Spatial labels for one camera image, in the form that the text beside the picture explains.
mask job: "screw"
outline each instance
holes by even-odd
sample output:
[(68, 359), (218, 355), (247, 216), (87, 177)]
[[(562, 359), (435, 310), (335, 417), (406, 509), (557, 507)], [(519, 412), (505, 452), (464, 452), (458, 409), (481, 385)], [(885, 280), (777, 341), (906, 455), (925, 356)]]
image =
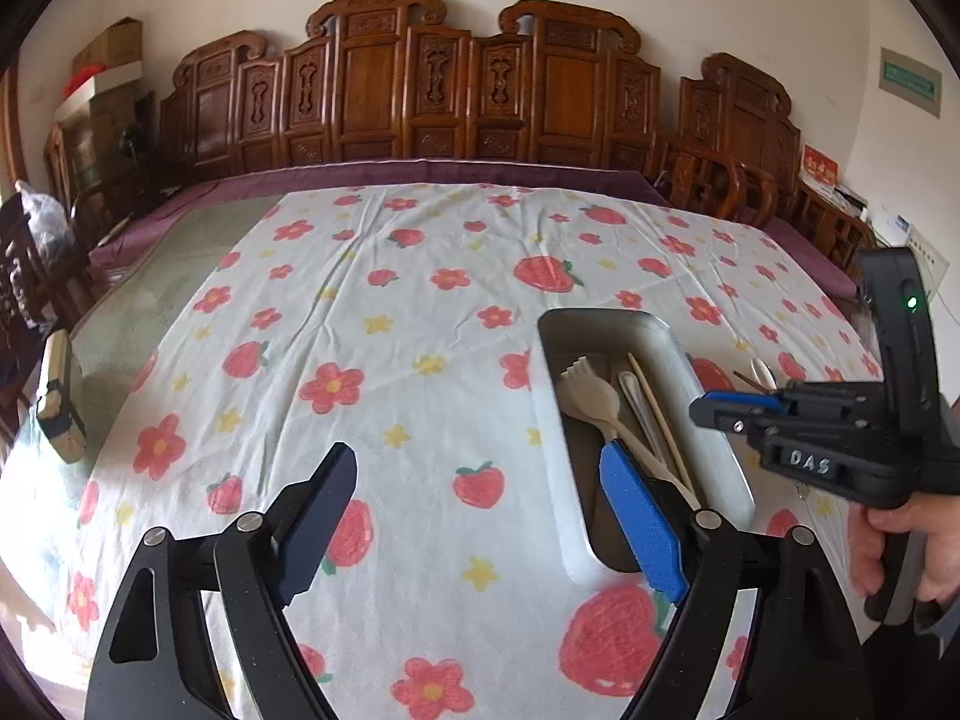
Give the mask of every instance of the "screw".
[(242, 533), (252, 533), (263, 524), (263, 514), (260, 512), (247, 512), (241, 514), (237, 520), (237, 530)]
[(165, 538), (167, 538), (165, 528), (150, 528), (150, 530), (147, 531), (147, 535), (143, 536), (143, 543), (148, 547), (155, 547), (157, 544), (163, 543)]
[(696, 517), (694, 517), (696, 523), (707, 531), (715, 531), (717, 528), (723, 524), (723, 520), (720, 519), (720, 515), (717, 512), (714, 512), (712, 509), (700, 509), (697, 512)]
[(798, 544), (803, 544), (805, 547), (808, 547), (814, 541), (817, 541), (817, 536), (813, 535), (813, 531), (803, 525), (798, 525), (796, 528), (790, 531), (790, 536), (793, 536), (793, 541)]

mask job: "floral tablecloth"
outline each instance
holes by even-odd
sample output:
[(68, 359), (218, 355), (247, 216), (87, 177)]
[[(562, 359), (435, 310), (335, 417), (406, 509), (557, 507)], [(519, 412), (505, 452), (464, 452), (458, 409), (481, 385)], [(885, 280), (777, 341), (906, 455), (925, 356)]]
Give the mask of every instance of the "floral tablecloth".
[[(656, 314), (707, 388), (755, 355), (784, 378), (880, 375), (832, 303), (752, 228), (557, 189), (288, 194), (134, 383), (80, 505), (59, 627), (92, 656), (147, 528), (217, 532), (342, 440), (358, 458), (355, 497), (287, 610), (334, 709), (618, 717), (669, 610), (642, 584), (591, 593), (563, 571), (531, 390), (549, 384), (530, 370), (536, 320), (558, 306)], [(749, 452), (742, 461), (757, 530), (805, 522), (845, 572), (842, 503), (802, 501)], [(234, 712), (256, 717), (219, 601), (208, 608)], [(744, 631), (731, 626), (704, 717), (722, 712)]]

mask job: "plastic bag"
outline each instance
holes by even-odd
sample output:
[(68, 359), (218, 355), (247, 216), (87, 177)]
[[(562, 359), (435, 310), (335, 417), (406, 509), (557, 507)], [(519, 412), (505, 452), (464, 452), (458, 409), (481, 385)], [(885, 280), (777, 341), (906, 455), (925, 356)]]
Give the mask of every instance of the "plastic bag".
[(55, 197), (40, 193), (26, 181), (17, 181), (16, 191), (20, 192), (23, 199), (23, 210), (30, 215), (30, 234), (37, 244), (40, 261), (49, 271), (76, 244), (64, 206)]

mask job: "blue gripper pad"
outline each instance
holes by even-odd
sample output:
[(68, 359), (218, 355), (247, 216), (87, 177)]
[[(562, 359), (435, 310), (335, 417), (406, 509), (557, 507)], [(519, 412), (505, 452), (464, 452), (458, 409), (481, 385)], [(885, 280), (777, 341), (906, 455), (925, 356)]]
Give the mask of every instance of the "blue gripper pad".
[(631, 460), (616, 442), (600, 453), (600, 484), (640, 570), (672, 604), (690, 588), (680, 563), (680, 540), (667, 523)]

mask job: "human hand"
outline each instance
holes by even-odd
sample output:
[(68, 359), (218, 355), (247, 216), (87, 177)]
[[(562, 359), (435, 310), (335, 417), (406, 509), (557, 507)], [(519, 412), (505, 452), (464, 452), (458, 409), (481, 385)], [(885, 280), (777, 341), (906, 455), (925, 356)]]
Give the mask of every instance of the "human hand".
[(850, 575), (860, 595), (874, 595), (883, 586), (885, 533), (924, 531), (925, 566), (917, 598), (949, 604), (960, 591), (960, 497), (916, 493), (899, 509), (867, 509), (850, 504), (847, 541)]

